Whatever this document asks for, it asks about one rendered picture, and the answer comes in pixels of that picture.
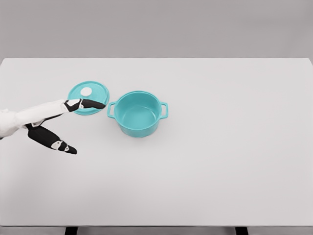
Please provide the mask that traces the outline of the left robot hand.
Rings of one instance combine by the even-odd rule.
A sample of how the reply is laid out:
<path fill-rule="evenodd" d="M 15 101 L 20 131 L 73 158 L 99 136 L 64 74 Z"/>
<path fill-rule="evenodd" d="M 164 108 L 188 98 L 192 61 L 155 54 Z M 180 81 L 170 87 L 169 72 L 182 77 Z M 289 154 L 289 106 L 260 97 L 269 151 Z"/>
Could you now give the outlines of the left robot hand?
<path fill-rule="evenodd" d="M 53 150 L 77 154 L 77 150 L 60 139 L 55 133 L 44 128 L 42 124 L 64 113 L 80 109 L 104 109 L 105 104 L 90 99 L 57 100 L 14 112 L 0 110 L 0 140 L 13 135 L 19 129 L 27 129 L 27 135 L 35 142 Z"/>

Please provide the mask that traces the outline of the teal pot lid white knob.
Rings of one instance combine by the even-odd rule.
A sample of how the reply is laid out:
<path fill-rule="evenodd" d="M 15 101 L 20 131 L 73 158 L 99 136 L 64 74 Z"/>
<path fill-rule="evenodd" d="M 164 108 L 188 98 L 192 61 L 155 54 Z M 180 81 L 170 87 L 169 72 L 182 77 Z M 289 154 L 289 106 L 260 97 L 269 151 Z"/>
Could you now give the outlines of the teal pot lid white knob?
<path fill-rule="evenodd" d="M 69 91 L 67 99 L 90 99 L 107 105 L 110 93 L 106 86 L 100 82 L 84 81 Z"/>

